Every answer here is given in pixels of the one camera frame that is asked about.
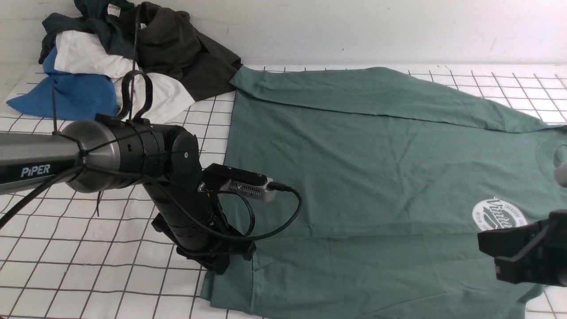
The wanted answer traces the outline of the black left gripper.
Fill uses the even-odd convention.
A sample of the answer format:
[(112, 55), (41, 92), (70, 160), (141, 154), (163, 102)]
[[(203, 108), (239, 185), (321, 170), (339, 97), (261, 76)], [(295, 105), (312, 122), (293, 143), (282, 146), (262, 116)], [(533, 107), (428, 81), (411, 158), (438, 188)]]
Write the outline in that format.
[(197, 226), (187, 216), (159, 213), (151, 224), (154, 230), (172, 240), (179, 255), (218, 275), (228, 269), (231, 256), (241, 256), (250, 261), (256, 252), (255, 242), (233, 242), (218, 238)]

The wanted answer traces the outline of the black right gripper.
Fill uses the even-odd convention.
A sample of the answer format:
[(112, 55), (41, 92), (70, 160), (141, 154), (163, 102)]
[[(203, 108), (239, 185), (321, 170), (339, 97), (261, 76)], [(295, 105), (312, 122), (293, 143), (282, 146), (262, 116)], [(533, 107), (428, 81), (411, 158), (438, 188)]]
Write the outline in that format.
[(545, 220), (478, 234), (480, 252), (494, 260), (496, 278), (510, 284), (567, 284), (567, 212)]

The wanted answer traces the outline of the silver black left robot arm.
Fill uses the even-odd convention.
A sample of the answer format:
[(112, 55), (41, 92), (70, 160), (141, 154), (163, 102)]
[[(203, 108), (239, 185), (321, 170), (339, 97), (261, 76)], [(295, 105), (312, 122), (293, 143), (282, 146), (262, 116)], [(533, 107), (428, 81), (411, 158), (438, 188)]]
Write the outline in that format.
[(140, 184), (157, 208), (156, 232), (176, 251), (223, 274), (231, 256), (250, 260), (256, 245), (232, 227), (219, 194), (233, 194), (234, 180), (265, 182), (264, 176), (213, 163), (202, 168), (197, 137), (178, 125), (121, 121), (97, 115), (50, 135), (1, 133), (1, 194), (30, 190), (16, 212), (47, 188), (66, 183), (79, 193)]

